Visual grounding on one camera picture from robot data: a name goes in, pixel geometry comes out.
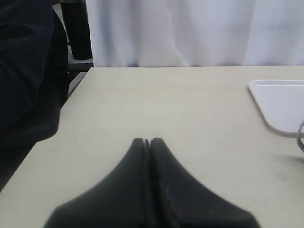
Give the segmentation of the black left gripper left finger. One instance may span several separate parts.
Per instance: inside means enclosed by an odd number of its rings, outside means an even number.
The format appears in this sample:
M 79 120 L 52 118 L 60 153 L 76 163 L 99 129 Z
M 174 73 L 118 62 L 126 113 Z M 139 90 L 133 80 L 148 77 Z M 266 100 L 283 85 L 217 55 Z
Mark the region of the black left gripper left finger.
M 57 207 L 46 228 L 150 228 L 152 193 L 147 140 L 136 138 L 98 184 Z

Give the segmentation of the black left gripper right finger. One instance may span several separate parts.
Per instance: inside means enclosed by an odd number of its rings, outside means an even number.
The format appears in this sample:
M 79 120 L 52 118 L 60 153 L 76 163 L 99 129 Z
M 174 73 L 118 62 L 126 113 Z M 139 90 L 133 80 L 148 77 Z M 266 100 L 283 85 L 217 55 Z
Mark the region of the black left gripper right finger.
M 196 180 L 161 138 L 150 143 L 150 178 L 160 228 L 258 228 L 248 211 Z

